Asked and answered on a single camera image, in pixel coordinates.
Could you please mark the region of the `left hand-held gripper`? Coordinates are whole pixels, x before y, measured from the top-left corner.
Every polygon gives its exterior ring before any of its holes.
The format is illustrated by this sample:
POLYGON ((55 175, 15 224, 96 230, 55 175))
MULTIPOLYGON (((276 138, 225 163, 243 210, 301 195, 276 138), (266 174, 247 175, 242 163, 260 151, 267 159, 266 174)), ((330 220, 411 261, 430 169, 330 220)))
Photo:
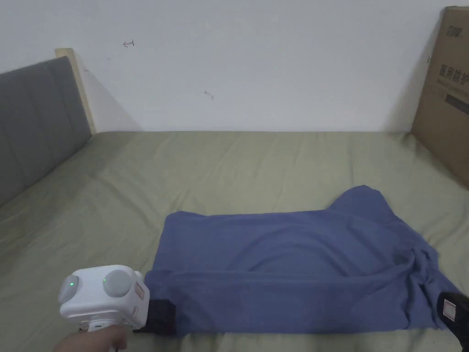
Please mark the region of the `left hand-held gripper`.
POLYGON ((124 265, 79 269, 68 275, 58 296, 61 317, 88 332, 119 325, 135 333, 176 333, 176 307, 152 299, 143 274, 124 265))

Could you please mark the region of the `person's left hand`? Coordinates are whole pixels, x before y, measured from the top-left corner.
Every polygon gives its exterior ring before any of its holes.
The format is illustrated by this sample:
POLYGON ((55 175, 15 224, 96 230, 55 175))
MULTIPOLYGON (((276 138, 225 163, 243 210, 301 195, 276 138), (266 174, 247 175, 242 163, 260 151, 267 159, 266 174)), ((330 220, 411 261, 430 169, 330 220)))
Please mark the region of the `person's left hand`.
POLYGON ((109 352, 127 348, 127 331, 113 325, 91 332, 75 332, 64 337, 54 352, 109 352))

